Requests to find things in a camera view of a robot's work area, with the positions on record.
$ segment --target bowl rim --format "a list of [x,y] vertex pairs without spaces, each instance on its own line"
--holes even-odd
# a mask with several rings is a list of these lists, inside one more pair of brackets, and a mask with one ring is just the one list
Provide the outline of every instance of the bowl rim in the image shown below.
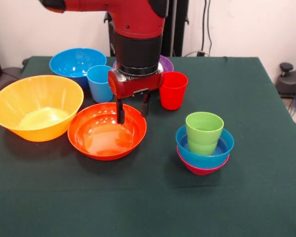
[[[90,110],[90,109],[93,109],[94,107],[97,107],[97,106],[103,106],[103,105],[107,105],[107,104],[115,104],[115,102],[106,102],[106,103],[99,103],[99,104],[95,104],[95,105],[91,105],[91,106],[88,106],[86,108],[84,108],[83,110],[79,111],[79,113],[77,113],[77,115],[75,116],[75,118],[77,118],[79,116],[80,113],[82,113],[83,111],[85,110]],[[127,108],[130,108],[134,111],[136,111],[140,116],[141,116],[141,113],[134,107],[130,106],[130,105],[127,105],[127,104],[123,104],[123,106],[127,107]],[[86,151],[83,151],[82,149],[80,149],[78,146],[75,145],[75,143],[72,142],[72,140],[70,139],[70,127],[72,126],[72,122],[70,123],[69,127],[68,127],[68,130],[67,130],[67,137],[68,137],[68,140],[69,142],[73,145],[74,148],[76,148],[78,151],[80,151],[81,153],[83,154],[86,154],[87,156],[94,156],[94,157],[111,157],[111,156],[119,156],[123,153],[127,153],[129,151],[132,151],[133,149],[135,149],[141,142],[142,140],[144,139],[144,137],[146,136],[146,133],[147,133],[147,121],[144,117],[142,117],[144,122],[145,122],[145,130],[144,130],[144,134],[143,136],[138,140],[138,142],[136,144],[133,144],[132,147],[130,149],[128,149],[127,151],[125,152],[121,152],[121,153],[118,153],[118,154],[114,154],[114,155],[110,155],[110,156],[100,156],[100,155],[94,155],[94,154],[91,154],[91,153],[88,153]]]
[[212,171],[212,170],[218,170],[220,168],[222,168],[228,161],[229,161],[229,158],[230,158],[230,154],[227,156],[227,158],[225,159],[225,161],[220,165],[220,166],[217,166],[215,168],[210,168],[210,169],[204,169],[204,168],[198,168],[194,165],[191,165],[189,164],[185,159],[183,159],[182,155],[180,154],[180,151],[179,151],[179,146],[177,145],[177,153],[180,157],[180,159],[182,160],[182,162],[185,164],[185,165],[188,165],[190,168],[193,168],[193,169],[197,169],[197,170],[204,170],[204,171]]
[[192,152],[188,151],[187,149],[185,149],[185,148],[180,144],[180,142],[179,142],[178,133],[179,133],[179,131],[180,131],[181,129],[184,129],[184,128],[186,129],[186,125],[183,125],[182,127],[180,127],[180,128],[177,130],[177,132],[176,132],[176,142],[177,142],[177,146],[180,147],[180,148],[182,148],[183,150],[185,150],[186,152],[188,152],[189,154],[191,154],[191,155],[193,155],[193,156],[198,156],[198,157],[202,157],[202,158],[203,158],[203,157],[214,158],[214,157],[224,156],[224,155],[226,155],[226,154],[229,154],[229,153],[232,151],[232,149],[233,149],[233,147],[234,147],[234,145],[235,145],[235,140],[234,140],[232,134],[231,134],[227,129],[223,128],[222,131],[223,131],[223,132],[227,132],[228,135],[229,135],[229,136],[231,137],[231,139],[232,139],[232,146],[231,146],[231,148],[230,148],[227,152],[224,152],[224,153],[222,153],[222,154],[215,155],[215,156],[203,156],[203,155],[195,154],[195,153],[192,153]]
[[61,51],[61,52],[55,54],[55,55],[49,60],[49,68],[50,68],[50,70],[51,70],[53,73],[55,73],[55,74],[57,74],[57,75],[59,75],[59,76],[62,76],[62,77],[70,77],[70,78],[81,78],[81,77],[86,77],[86,76],[87,76],[87,73],[86,73],[86,74],[81,74],[80,76],[68,76],[68,75],[65,75],[65,74],[62,74],[62,73],[57,73],[57,72],[55,72],[55,70],[51,67],[51,62],[52,62],[52,60],[53,60],[54,58],[56,58],[57,56],[59,56],[60,54],[62,54],[62,53],[64,53],[64,52],[72,51],[72,50],[77,50],[77,49],[83,49],[83,50],[87,49],[87,50],[96,51],[96,52],[98,52],[98,53],[100,53],[100,54],[102,54],[102,55],[104,56],[104,58],[105,58],[105,63],[104,63],[104,65],[106,65],[106,64],[108,63],[108,59],[107,59],[106,55],[105,55],[104,53],[102,53],[101,51],[96,50],[96,49],[93,49],[93,48],[77,47],[77,48],[69,48],[69,49],[63,50],[63,51]]
[[45,77],[57,77],[57,78],[61,78],[63,80],[67,80],[70,83],[74,83],[76,85],[77,89],[81,93],[81,100],[80,100],[80,103],[79,103],[79,106],[77,107],[77,109],[74,112],[72,112],[70,115],[68,115],[65,119],[60,120],[58,123],[56,123],[54,125],[51,125],[51,126],[43,127],[43,128],[38,128],[38,129],[18,129],[18,128],[15,128],[15,127],[5,126],[1,122],[0,122],[0,126],[5,127],[6,129],[9,129],[9,130],[13,130],[13,131],[39,131],[39,130],[42,130],[42,129],[47,129],[47,128],[56,126],[56,125],[62,123],[63,121],[66,121],[68,118],[74,116],[77,113],[77,111],[79,110],[79,108],[81,107],[81,105],[83,103],[84,93],[83,93],[83,90],[82,90],[81,86],[77,82],[75,82],[75,81],[73,81],[73,80],[71,80],[71,79],[69,79],[67,77],[62,77],[62,76],[58,76],[58,75],[38,75],[38,76],[32,76],[32,77],[23,78],[23,79],[17,80],[15,82],[7,85],[5,88],[3,88],[0,91],[0,94],[2,94],[5,90],[8,90],[12,85],[14,85],[16,83],[22,83],[23,81],[30,80],[32,78],[45,78]]
[[[174,72],[174,65],[173,65],[172,61],[171,61],[168,57],[163,56],[163,55],[160,55],[159,62],[160,62],[161,58],[162,58],[163,60],[166,60],[166,61],[169,61],[169,62],[170,62],[170,64],[171,64],[171,71],[168,71],[168,72]],[[112,65],[112,68],[113,68],[113,69],[115,69],[116,67],[117,67],[117,60],[115,60],[115,61],[113,62],[113,65]]]

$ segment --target plastic bowl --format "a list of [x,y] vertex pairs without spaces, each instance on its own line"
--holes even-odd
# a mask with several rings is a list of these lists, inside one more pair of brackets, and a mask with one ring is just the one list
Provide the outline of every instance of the plastic bowl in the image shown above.
[[114,160],[134,150],[146,134],[147,124],[139,111],[123,105],[125,123],[116,123],[116,103],[101,103],[80,111],[68,129],[71,144],[98,160]]
[[211,174],[211,173],[214,173],[215,171],[219,170],[220,168],[222,168],[229,160],[229,157],[230,155],[227,156],[226,160],[223,162],[223,164],[221,164],[220,166],[216,167],[216,168],[212,168],[212,169],[202,169],[202,168],[197,168],[193,165],[190,165],[189,163],[187,163],[183,157],[181,156],[180,154],[180,151],[179,151],[179,146],[177,146],[177,152],[178,152],[178,155],[180,157],[180,159],[182,160],[183,164],[193,173],[193,174],[196,174],[196,175],[208,175],[208,174]]
[[83,102],[83,91],[60,76],[35,76],[0,91],[0,125],[33,142],[64,134]]
[[72,48],[56,54],[49,62],[50,69],[57,75],[70,78],[82,89],[88,89],[87,72],[97,65],[105,65],[106,56],[91,48]]
[[226,129],[223,129],[212,156],[202,156],[192,153],[188,149],[185,125],[177,131],[176,141],[184,160],[192,166],[203,169],[211,169],[222,165],[234,146],[232,135]]
[[[161,65],[163,66],[163,70],[165,73],[174,71],[174,66],[170,59],[168,59],[167,57],[160,55],[159,63],[161,63]],[[116,68],[116,66],[117,62],[115,61],[113,64],[113,68]]]

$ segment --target electrical outlet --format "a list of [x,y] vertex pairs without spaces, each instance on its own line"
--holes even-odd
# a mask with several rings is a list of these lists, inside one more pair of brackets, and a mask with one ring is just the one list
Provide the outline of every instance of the electrical outlet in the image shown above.
[[197,55],[196,55],[197,57],[204,57],[205,56],[205,53],[203,53],[203,52],[197,52]]

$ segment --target white wall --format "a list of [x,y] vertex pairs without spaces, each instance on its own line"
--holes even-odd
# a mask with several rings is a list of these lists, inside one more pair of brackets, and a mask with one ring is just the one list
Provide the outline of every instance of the white wall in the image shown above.
[[33,55],[54,55],[72,47],[91,47],[109,55],[104,12],[46,10],[39,0],[0,0],[0,63],[21,66]]
[[[201,47],[204,0],[189,0],[184,54]],[[109,55],[103,12],[47,11],[38,0],[0,0],[0,62],[20,66],[32,55],[92,47]],[[212,0],[212,56],[258,56],[272,79],[278,65],[296,68],[296,0]]]
[[[189,1],[184,53],[200,49],[202,41],[204,0]],[[296,69],[296,0],[212,0],[210,31],[212,56],[257,56],[273,81],[281,62]]]

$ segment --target table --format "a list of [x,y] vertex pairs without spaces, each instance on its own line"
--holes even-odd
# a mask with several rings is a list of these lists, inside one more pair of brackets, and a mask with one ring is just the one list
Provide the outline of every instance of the table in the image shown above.
[[[23,77],[51,74],[49,60],[30,58]],[[296,127],[260,60],[171,60],[189,78],[183,106],[166,111],[154,93],[144,140],[120,160],[0,127],[0,237],[296,237]],[[202,177],[176,154],[195,111],[220,115],[235,139],[226,166]]]

